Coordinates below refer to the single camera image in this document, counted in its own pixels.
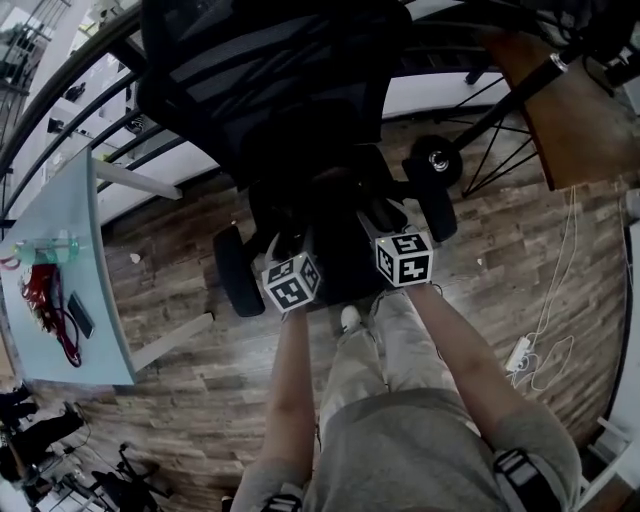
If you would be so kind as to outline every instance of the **desk leg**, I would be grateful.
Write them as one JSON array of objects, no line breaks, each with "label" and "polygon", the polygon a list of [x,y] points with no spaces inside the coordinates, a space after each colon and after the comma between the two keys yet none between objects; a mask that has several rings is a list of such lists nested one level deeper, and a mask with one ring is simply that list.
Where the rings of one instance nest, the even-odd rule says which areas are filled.
[{"label": "desk leg", "polygon": [[191,336],[206,329],[213,323],[213,315],[205,313],[191,322],[178,327],[175,331],[170,332],[156,341],[145,345],[140,350],[131,355],[131,363],[136,372],[142,368],[149,366],[156,359],[162,357],[175,347],[186,343]]}]

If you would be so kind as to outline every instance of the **wooden floor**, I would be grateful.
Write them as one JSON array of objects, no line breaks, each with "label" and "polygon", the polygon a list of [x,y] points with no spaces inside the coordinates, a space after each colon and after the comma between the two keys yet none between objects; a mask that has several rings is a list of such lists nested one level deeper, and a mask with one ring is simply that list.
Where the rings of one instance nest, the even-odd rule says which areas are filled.
[{"label": "wooden floor", "polygon": [[[417,136],[452,138],[462,128],[448,122],[393,122],[383,127],[380,147],[394,175],[402,178],[400,163]],[[461,185],[468,183],[491,135],[465,150]],[[495,166],[525,138],[501,133],[485,166]],[[546,357],[556,341],[573,335],[571,359],[547,391],[534,392],[527,383],[518,388],[547,403],[578,444],[596,428],[619,362],[626,266],[618,198],[636,181],[635,175],[624,176],[576,189],[577,250],[538,342]],[[536,330],[563,239],[569,191],[548,191],[537,158],[470,199],[461,199],[461,185],[450,191],[459,230],[437,250],[433,280],[506,361],[518,338]],[[408,204],[418,212],[417,203]],[[243,235],[251,233],[246,198],[219,177],[187,187],[181,201],[156,200],[107,228],[111,280],[133,349],[207,310],[214,312],[215,325],[144,370],[135,387],[38,387],[52,409],[63,398],[77,399],[90,420],[88,446],[70,462],[104,469],[102,459],[116,462],[119,444],[131,443],[131,456],[161,464],[163,478],[176,491],[163,503],[166,511],[218,510],[224,489],[237,486],[262,440],[280,315],[268,306],[266,314],[241,320],[231,310],[220,287],[212,238],[232,221]],[[570,230],[561,270],[573,242]],[[140,254],[142,261],[134,265],[130,253]],[[317,401],[335,353],[338,315],[339,308],[311,314]],[[569,343],[556,349],[553,365],[536,380],[538,387],[558,372],[568,349]],[[78,433],[72,443],[85,435]]]}]

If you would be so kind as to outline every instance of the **black mesh chair back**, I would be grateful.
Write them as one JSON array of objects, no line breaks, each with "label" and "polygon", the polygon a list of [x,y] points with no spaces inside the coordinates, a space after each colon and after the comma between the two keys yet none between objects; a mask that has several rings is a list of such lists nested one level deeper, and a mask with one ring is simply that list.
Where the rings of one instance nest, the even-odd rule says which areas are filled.
[{"label": "black mesh chair back", "polygon": [[142,0],[138,103],[240,188],[377,142],[411,24],[397,0]]}]

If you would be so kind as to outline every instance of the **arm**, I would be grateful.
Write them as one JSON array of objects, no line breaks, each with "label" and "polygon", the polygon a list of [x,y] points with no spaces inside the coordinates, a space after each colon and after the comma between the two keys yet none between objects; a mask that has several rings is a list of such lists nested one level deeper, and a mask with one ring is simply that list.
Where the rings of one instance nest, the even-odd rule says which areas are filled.
[{"label": "arm", "polygon": [[407,287],[422,322],[451,370],[469,415],[487,439],[499,422],[530,403],[511,387],[493,350],[430,285]]},{"label": "arm", "polygon": [[11,441],[7,442],[7,445],[9,446],[9,449],[11,450],[11,453],[13,454],[13,458],[16,461],[16,470],[18,471],[18,475],[20,475],[20,478],[24,479],[27,476],[27,468],[24,465],[24,462],[22,462],[22,459],[20,458],[20,455],[18,454],[18,451],[16,450],[16,447],[13,446],[13,443]]},{"label": "arm", "polygon": [[311,477],[316,429],[309,327],[304,308],[282,324],[267,402],[267,426],[259,461],[281,459]]}]

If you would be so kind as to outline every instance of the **white sneaker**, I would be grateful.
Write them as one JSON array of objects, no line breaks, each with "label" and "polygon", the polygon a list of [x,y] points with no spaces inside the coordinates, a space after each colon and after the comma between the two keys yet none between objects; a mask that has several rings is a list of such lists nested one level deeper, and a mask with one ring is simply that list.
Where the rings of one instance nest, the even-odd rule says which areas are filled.
[{"label": "white sneaker", "polygon": [[342,310],[340,323],[342,332],[355,331],[362,324],[362,318],[355,306],[347,306]]}]

